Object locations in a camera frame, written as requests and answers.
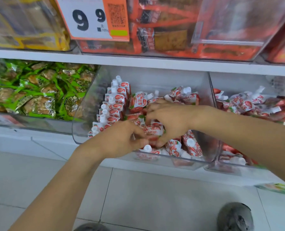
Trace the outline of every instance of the hand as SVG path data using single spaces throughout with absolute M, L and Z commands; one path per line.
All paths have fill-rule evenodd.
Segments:
M 140 139 L 131 140 L 133 133 Z M 145 137 L 143 129 L 132 121 L 118 121 L 84 142 L 79 148 L 80 152 L 86 152 L 87 154 L 92 149 L 93 151 L 90 154 L 98 154 L 101 160 L 116 158 L 149 144 L 148 139 L 145 139 Z
M 188 130 L 197 129 L 198 116 L 206 107 L 172 103 L 164 99 L 151 103 L 147 108 L 146 125 L 149 125 L 151 120 L 157 119 L 166 130 L 166 133 L 158 139 L 156 146 L 161 147 L 169 140 L 184 135 Z

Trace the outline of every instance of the shoe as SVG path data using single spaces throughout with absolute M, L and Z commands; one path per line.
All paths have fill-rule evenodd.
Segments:
M 109 231 L 109 229 L 102 224 L 90 222 L 79 226 L 74 231 Z
M 251 210 L 242 203 L 227 203 L 217 216 L 217 231 L 253 231 Z

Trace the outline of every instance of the shelf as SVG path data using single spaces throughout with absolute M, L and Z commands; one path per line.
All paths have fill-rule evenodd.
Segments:
M 262 60 L 261 62 L 246 63 L 180 58 L 81 54 L 77 48 L 71 53 L 0 49 L 0 58 L 285 76 L 285 65 L 273 65 Z

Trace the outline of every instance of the orange price label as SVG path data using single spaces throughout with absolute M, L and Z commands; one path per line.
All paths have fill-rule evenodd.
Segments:
M 129 41 L 126 0 L 56 0 L 71 39 Z

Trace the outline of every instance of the tiled floor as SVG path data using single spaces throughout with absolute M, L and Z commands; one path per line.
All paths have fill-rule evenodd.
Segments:
M 6 231 L 64 161 L 0 152 L 0 231 Z M 285 195 L 218 183 L 99 167 L 74 227 L 102 222 L 111 231 L 216 230 L 226 202 L 248 205 L 255 230 L 285 230 Z

